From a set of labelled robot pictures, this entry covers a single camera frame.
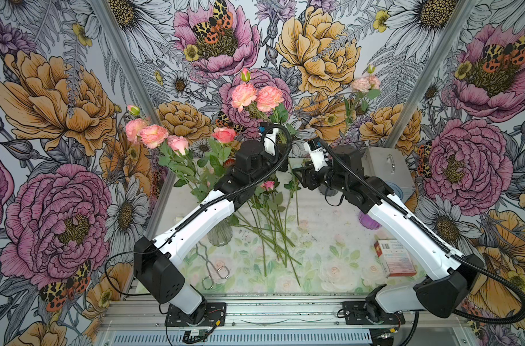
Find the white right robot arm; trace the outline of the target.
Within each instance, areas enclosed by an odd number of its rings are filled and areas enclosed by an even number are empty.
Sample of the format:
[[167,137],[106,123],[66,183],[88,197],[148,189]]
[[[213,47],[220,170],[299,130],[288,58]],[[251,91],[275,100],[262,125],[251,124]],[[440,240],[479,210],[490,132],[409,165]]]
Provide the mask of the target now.
[[432,232],[405,206],[395,191],[379,177],[367,176],[362,155],[350,146],[328,147],[320,138],[304,144],[310,163],[293,173],[300,184],[315,190],[335,190],[351,205],[377,221],[394,236],[425,270],[422,281],[406,285],[381,285],[366,297],[371,320],[397,311],[427,311],[447,318],[468,296],[478,273],[456,257],[479,266],[475,255],[464,255]]

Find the pink rose stem bunch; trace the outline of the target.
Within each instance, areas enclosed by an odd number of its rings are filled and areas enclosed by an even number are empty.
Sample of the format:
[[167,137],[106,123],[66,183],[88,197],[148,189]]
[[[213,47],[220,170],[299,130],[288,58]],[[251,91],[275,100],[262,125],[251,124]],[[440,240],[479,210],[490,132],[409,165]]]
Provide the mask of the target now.
[[157,166],[166,167],[177,176],[175,187],[191,185],[196,178],[189,142],[182,136],[171,135],[167,128],[151,124],[139,107],[127,106],[131,120],[125,125],[127,139],[147,148]]

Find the blue purple glass vase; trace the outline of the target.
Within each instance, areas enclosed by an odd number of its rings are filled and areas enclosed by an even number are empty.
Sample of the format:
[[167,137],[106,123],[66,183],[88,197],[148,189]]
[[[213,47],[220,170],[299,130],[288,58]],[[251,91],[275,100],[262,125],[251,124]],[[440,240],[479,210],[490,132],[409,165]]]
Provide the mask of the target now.
[[374,219],[372,219],[372,217],[362,212],[359,213],[359,222],[363,227],[370,230],[377,230],[382,227],[382,225],[379,222],[375,221]]

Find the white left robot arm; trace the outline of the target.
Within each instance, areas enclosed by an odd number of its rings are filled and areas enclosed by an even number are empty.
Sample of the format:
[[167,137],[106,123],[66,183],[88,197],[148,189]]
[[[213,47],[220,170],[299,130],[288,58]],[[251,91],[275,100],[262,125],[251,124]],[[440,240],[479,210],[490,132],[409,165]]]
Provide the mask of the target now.
[[258,140],[245,141],[235,163],[205,199],[184,219],[154,239],[134,245],[134,277],[157,300],[181,311],[192,324],[206,315],[207,301],[180,272],[180,265],[207,233],[240,209],[264,182],[285,170],[291,134],[278,124],[263,124]]

